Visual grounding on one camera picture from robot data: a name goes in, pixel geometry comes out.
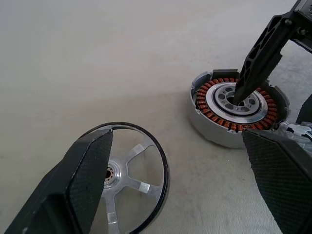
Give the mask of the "silver motor housing copper windings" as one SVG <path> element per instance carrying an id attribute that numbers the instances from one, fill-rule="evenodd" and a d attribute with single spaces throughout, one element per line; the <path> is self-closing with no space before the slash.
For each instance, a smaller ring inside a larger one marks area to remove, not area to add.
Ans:
<path id="1" fill-rule="evenodd" d="M 266 81 L 238 105 L 233 102 L 237 70 L 213 70 L 196 77 L 190 88 L 188 115 L 191 124 L 208 141 L 243 148 L 242 132 L 276 129 L 289 115 L 289 100 Z"/>

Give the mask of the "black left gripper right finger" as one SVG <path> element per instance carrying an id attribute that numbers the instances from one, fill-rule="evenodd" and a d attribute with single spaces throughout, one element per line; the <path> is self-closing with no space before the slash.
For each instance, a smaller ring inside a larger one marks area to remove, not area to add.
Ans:
<path id="1" fill-rule="evenodd" d="M 242 133 L 258 189 L 283 234 L 312 234 L 312 156 L 272 132 Z"/>

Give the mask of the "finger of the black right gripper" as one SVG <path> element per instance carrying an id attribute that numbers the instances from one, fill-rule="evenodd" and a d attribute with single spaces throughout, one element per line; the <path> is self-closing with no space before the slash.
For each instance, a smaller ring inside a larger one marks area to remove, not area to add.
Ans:
<path id="1" fill-rule="evenodd" d="M 243 98 L 261 86 L 280 62 L 282 43 L 259 42 L 247 55 L 243 64 Z"/>
<path id="2" fill-rule="evenodd" d="M 293 32 L 293 20 L 274 16 L 248 53 L 236 83 L 234 104 L 239 104 L 260 87 L 282 58 L 281 49 Z"/>

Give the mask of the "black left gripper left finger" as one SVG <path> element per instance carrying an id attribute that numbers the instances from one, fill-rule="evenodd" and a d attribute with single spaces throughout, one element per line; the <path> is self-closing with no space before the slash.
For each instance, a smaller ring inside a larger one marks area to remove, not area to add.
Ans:
<path id="1" fill-rule="evenodd" d="M 103 191 L 111 129 L 76 140 L 40 181 L 4 234 L 88 234 Z"/>

